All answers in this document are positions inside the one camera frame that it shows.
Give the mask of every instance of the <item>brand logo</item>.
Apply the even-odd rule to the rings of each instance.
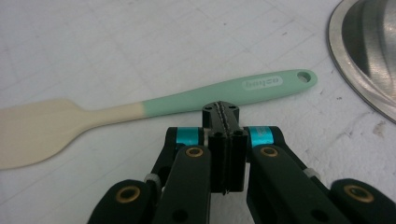
[[[283,83],[283,79],[280,76],[273,77],[261,77],[256,79],[251,79],[242,82],[242,87],[245,91],[255,91],[258,89],[264,89],[274,86],[280,86]]]

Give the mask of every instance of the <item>beige spatula head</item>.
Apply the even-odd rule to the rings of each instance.
[[[241,77],[192,91],[104,110],[87,111],[65,99],[0,109],[0,169],[43,161],[90,128],[172,113],[200,110],[215,101],[255,103],[303,91],[314,73],[290,70]]]

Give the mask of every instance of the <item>brass screw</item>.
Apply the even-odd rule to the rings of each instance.
[[[374,200],[374,196],[370,191],[356,185],[346,185],[344,186],[344,191],[349,197],[361,203],[371,203]]]
[[[119,203],[130,203],[136,200],[140,195],[140,188],[137,186],[127,186],[120,189],[116,194],[116,200]]]
[[[204,151],[198,147],[190,147],[189,149],[186,150],[186,154],[189,157],[200,157],[204,155]]]
[[[277,156],[277,150],[272,147],[262,147],[260,152],[262,153],[263,156],[267,156],[267,157]]]

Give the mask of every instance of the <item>white surface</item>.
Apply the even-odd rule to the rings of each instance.
[[[311,69],[317,86],[241,106],[241,126],[278,126],[327,187],[352,177],[396,201],[396,125],[349,88],[329,56],[338,2],[2,0],[0,107],[66,97],[98,109]],[[87,222],[112,185],[143,180],[171,126],[201,126],[201,113],[98,128],[49,160],[0,171],[0,223]],[[245,194],[213,195],[211,223],[252,223]]]

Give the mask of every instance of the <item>spatula handle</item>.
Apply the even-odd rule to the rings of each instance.
[[[315,73],[297,69],[223,81],[143,102],[146,117],[201,110],[225,101],[234,105],[257,103],[304,91],[317,83]]]

